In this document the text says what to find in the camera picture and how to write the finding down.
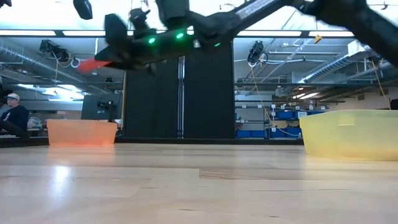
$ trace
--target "green led light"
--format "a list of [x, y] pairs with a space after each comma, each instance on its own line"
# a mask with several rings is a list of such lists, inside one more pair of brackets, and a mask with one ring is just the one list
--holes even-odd
[[148, 43], [153, 44], [155, 42], [155, 37], [148, 40]]
[[183, 36], [184, 36], [184, 34], [183, 34], [183, 33], [179, 33], [179, 34], [177, 34], [177, 36], [175, 36], [175, 38], [177, 38], [177, 39], [181, 39]]

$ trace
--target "ceiling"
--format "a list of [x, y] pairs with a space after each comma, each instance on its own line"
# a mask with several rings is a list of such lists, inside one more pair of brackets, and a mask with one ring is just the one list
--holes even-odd
[[[150, 26], [157, 29], [164, 29], [164, 26], [159, 21], [157, 15], [157, 6], [154, 0], [148, 1], [146, 6], [143, 0], [120, 0], [120, 1], [103, 1], [90, 0], [93, 6], [94, 18], [89, 21], [84, 21], [78, 17], [72, 0], [41, 0], [40, 4], [37, 1], [18, 0], [13, 2], [12, 7], [2, 7], [0, 13], [0, 29], [62, 29], [62, 30], [103, 30], [103, 18], [109, 13], [118, 14], [126, 23], [129, 11], [135, 7], [143, 7], [151, 10], [148, 16], [148, 23]], [[229, 11], [233, 6], [242, 4], [244, 0], [191, 0], [190, 8], [195, 12], [204, 15], [210, 15], [215, 12]], [[381, 10], [383, 4], [390, 4], [386, 10]], [[398, 25], [398, 2], [395, 0], [368, 0], [368, 4], [376, 12], [382, 14], [390, 21]], [[323, 22], [315, 21], [313, 17], [303, 15], [292, 7], [283, 7], [266, 17], [265, 19], [254, 24], [248, 30], [343, 30], [341, 27], [332, 27]], [[44, 55], [39, 51], [39, 45], [43, 38], [39, 37], [9, 37], [2, 38], [1, 41], [5, 43], [15, 44], [22, 47], [24, 50], [38, 55], [47, 63], [56, 65], [56, 61], [52, 59], [51, 55]], [[105, 48], [106, 43], [104, 39], [99, 38], [49, 38], [53, 43], [67, 49], [72, 56], [86, 60], [94, 56], [96, 50], [100, 51]], [[250, 67], [246, 61], [248, 51], [253, 45], [254, 41], [261, 40], [266, 48], [266, 52], [270, 61], [284, 61], [294, 52], [298, 46], [302, 44], [305, 39], [262, 39], [262, 38], [236, 38], [233, 42], [234, 47], [234, 77], [238, 81], [240, 78], [250, 76]], [[281, 78], [289, 77], [293, 72], [308, 73], [314, 68], [340, 57], [347, 51], [347, 44], [353, 39], [323, 39], [319, 43], [314, 44], [310, 42], [308, 45], [300, 50], [300, 53], [294, 56], [291, 60], [299, 60], [305, 58], [305, 62], [286, 63], [284, 66], [264, 65], [261, 72], [256, 73], [259, 78], [268, 76], [264, 82], [281, 82]], [[7, 62], [6, 58], [0, 58], [1, 62]], [[18, 65], [10, 65], [11, 68], [20, 68]], [[28, 71], [28, 75], [34, 76], [36, 79], [51, 80], [55, 74], [40, 75], [35, 74], [34, 70], [29, 67], [23, 68]], [[105, 78], [112, 77], [115, 82], [123, 81], [123, 71], [113, 70], [110, 68], [100, 68], [97, 75], [82, 74], [74, 68], [68, 67], [65, 72], [76, 74], [85, 82], [104, 82]]]

